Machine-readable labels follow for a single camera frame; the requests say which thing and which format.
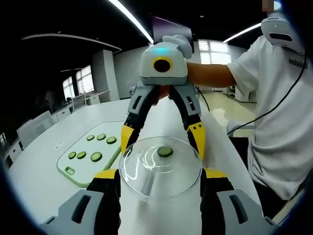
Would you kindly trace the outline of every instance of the black cable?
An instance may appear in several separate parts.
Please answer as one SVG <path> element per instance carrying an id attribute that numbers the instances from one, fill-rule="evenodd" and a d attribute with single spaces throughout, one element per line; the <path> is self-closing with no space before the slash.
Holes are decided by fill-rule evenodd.
<path id="1" fill-rule="evenodd" d="M 248 124 L 250 124 L 250 123 L 253 123 L 254 121 L 257 121 L 257 120 L 259 120 L 260 118 L 266 116 L 267 114 L 270 114 L 271 112 L 273 112 L 273 111 L 286 99 L 286 97 L 287 97 L 287 96 L 289 95 L 289 93 L 292 91 L 292 89 L 294 88 L 294 86 L 298 83 L 298 81 L 300 80 L 300 78 L 301 78 L 301 76 L 302 76 L 302 74 L 303 74 L 303 72 L 304 72 L 304 68 L 306 67 L 306 63 L 307 63 L 307 55 L 306 55 L 306 53 L 305 53 L 305 54 L 304 54 L 304 63 L 303 63 L 303 67 L 302 67 L 302 70 L 301 70 L 301 72 L 300 72 L 300 74 L 299 74 L 297 80 L 293 83 L 293 85 L 289 88 L 289 90 L 287 91 L 287 93 L 285 94 L 285 96 L 278 102 L 278 104 L 277 104 L 274 108 L 272 108 L 271 110 L 269 110 L 267 113 L 264 113 L 264 114 L 262 114 L 261 116 L 257 117 L 256 119 L 254 119 L 254 120 L 252 120 L 252 121 L 249 121 L 249 122 L 247 122 L 247 123 L 245 123 L 245 124 L 243 124 L 243 125 L 241 125 L 241 126 L 235 128 L 235 129 L 231 130 L 230 132 L 227 133 L 227 135 L 229 135 L 230 133 L 232 133 L 232 132 L 234 132 L 234 131 L 236 131 L 236 130 L 242 128 L 243 126 L 246 126 L 246 125 L 248 125 Z"/>
<path id="2" fill-rule="evenodd" d="M 199 90 L 199 88 L 198 88 L 198 87 L 196 87 L 196 88 L 197 88 L 198 92 L 201 94 L 202 98 L 204 99 L 205 104 L 206 104 L 206 106 L 207 106 L 207 109 L 208 109 L 208 110 L 209 110 L 209 112 L 210 112 L 209 105 L 207 104 L 206 99 L 204 98 L 204 95 L 202 94 L 202 92 Z"/>

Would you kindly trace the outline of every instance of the person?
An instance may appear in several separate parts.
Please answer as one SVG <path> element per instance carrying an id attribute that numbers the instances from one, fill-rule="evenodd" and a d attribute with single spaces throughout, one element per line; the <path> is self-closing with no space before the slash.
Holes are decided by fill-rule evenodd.
<path id="1" fill-rule="evenodd" d="M 228 65 L 187 63 L 195 85 L 223 88 L 235 85 L 247 94 L 258 90 L 256 117 L 285 96 L 304 68 L 301 79 L 272 113 L 255 122 L 248 138 L 232 138 L 254 181 L 264 215 L 273 218 L 297 192 L 313 166 L 313 73 L 304 55 L 259 37 Z M 160 98 L 168 94 L 162 87 Z"/>

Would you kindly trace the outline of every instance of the white chair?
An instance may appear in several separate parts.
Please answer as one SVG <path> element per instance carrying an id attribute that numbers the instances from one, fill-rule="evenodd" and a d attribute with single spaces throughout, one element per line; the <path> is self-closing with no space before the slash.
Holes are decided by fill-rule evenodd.
<path id="1" fill-rule="evenodd" d="M 238 128 L 239 126 L 241 126 L 241 125 L 243 125 L 243 124 L 245 124 L 245 122 L 243 122 L 243 121 L 229 120 L 229 122 L 228 122 L 228 124 L 227 124 L 227 126 L 226 126 L 226 131 L 227 131 L 227 133 L 229 133 L 230 131 L 232 131 L 232 130 Z M 245 125 L 245 126 L 239 128 L 239 129 L 243 129 L 243 130 L 244 130 L 244 129 L 245 129 L 245 130 L 254 130 L 254 129 L 255 129 L 254 122 L 252 122 L 252 123 L 250 123 L 250 124 L 248 124 L 248 125 Z M 228 137 L 233 137 L 234 132 L 235 132 L 235 131 L 229 133 L 229 134 L 228 134 Z"/>
<path id="2" fill-rule="evenodd" d="M 84 106 L 87 105 L 86 102 L 86 94 L 81 94 L 79 96 L 76 96 L 72 99 L 72 108 L 73 108 L 73 113 Z"/>
<path id="3" fill-rule="evenodd" d="M 17 133 L 24 149 L 54 124 L 50 111 L 46 111 L 20 127 Z"/>

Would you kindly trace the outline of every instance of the white table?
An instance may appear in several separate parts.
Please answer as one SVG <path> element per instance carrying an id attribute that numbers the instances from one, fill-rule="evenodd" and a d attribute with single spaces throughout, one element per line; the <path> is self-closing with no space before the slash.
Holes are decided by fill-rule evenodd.
<path id="1" fill-rule="evenodd" d="M 56 162 L 59 157 L 94 126 L 102 122 L 124 121 L 129 101 L 127 99 L 83 107 L 42 133 L 20 154 L 9 170 L 9 175 L 21 202 L 37 223 L 57 215 L 58 207 L 81 189 L 58 172 Z M 206 128 L 204 166 L 228 174 L 235 189 L 243 190 L 260 204 L 251 177 L 227 135 L 203 103 L 201 111 Z M 168 98 L 160 100 L 157 106 L 151 108 L 139 139 L 153 136 L 172 136 L 188 142 L 179 111 Z M 118 161 L 112 167 L 118 168 Z M 123 229 L 127 224 L 127 220 L 123 218 L 127 209 L 123 209 L 122 200 L 128 200 L 127 197 L 123 198 L 123 190 L 122 226 L 119 232 L 129 235 L 131 233 Z M 201 228 L 193 234 L 198 233 L 201 234 Z"/>

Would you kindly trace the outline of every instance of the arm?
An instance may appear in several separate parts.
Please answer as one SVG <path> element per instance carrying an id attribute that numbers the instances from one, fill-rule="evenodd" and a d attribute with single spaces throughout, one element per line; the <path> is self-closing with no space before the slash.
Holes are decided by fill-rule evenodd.
<path id="1" fill-rule="evenodd" d="M 226 65 L 200 65 L 187 63 L 188 80 L 195 85 L 229 87 L 236 81 Z"/>

